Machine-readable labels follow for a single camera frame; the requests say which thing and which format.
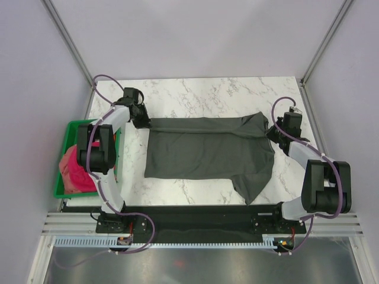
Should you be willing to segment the dark grey t shirt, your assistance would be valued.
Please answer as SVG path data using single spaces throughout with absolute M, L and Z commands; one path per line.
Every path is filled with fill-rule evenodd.
M 237 118 L 154 118 L 147 178 L 229 179 L 251 204 L 272 178 L 275 152 L 263 113 Z

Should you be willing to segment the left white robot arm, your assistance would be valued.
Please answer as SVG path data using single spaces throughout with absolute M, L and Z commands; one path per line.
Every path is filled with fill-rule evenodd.
M 142 99 L 120 98 L 102 117 L 78 127 L 76 143 L 76 161 L 94 182 L 102 212 L 113 214 L 109 225 L 118 233 L 128 230 L 130 219 L 122 212 L 124 200 L 114 174 L 118 160 L 114 134 L 128 122 L 136 128 L 150 127 Z

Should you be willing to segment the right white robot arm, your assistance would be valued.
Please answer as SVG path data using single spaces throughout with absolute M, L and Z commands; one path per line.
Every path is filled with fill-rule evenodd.
M 305 170 L 301 196 L 281 204 L 281 212 L 271 218 L 278 233 L 290 229 L 294 220 L 311 217 L 334 219 L 352 207 L 351 167 L 327 157 L 307 140 L 295 138 L 275 123 L 266 133 L 280 149 Z

